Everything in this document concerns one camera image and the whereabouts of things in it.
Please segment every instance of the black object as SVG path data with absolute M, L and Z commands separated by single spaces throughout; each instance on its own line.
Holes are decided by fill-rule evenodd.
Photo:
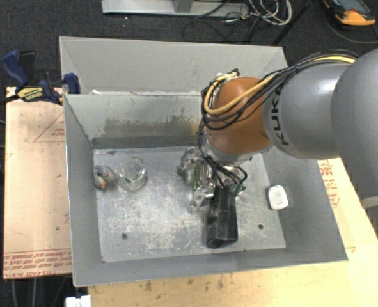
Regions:
M 279 33 L 279 35 L 271 42 L 271 45 L 278 45 L 284 36 L 292 29 L 292 26 L 304 15 L 304 12 L 311 6 L 314 0 L 304 0 L 303 4 L 298 8 L 297 12 L 294 14 L 294 17 L 290 20 L 290 22 L 283 28 L 283 30 Z
M 375 24 L 375 15 L 362 0 L 322 0 L 341 26 L 361 28 Z
M 236 192 L 216 187 L 214 198 L 210 202 L 207 226 L 208 248 L 223 248 L 238 241 L 235 197 Z

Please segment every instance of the clear glass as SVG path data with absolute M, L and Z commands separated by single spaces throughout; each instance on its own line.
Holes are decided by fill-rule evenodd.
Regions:
M 129 191 L 139 190 L 148 178 L 145 164 L 139 157 L 131 157 L 118 167 L 117 180 L 119 185 Z

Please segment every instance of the cardboard sheet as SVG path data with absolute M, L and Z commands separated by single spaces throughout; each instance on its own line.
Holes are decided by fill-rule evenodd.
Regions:
M 6 105 L 4 279 L 72 272 L 64 131 L 61 106 Z

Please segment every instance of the blue clamp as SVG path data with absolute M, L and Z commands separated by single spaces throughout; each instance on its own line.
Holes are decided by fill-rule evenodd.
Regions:
M 19 53 L 17 50 L 10 51 L 3 57 L 3 68 L 7 74 L 16 79 L 19 86 L 15 89 L 15 94 L 26 102 L 46 101 L 53 104 L 62 104 L 62 95 L 55 91 L 46 80 L 41 80 L 38 85 L 29 85 L 29 77 L 19 63 Z M 66 84 L 66 93 L 80 94 L 79 81 L 74 73 L 65 74 L 61 84 Z

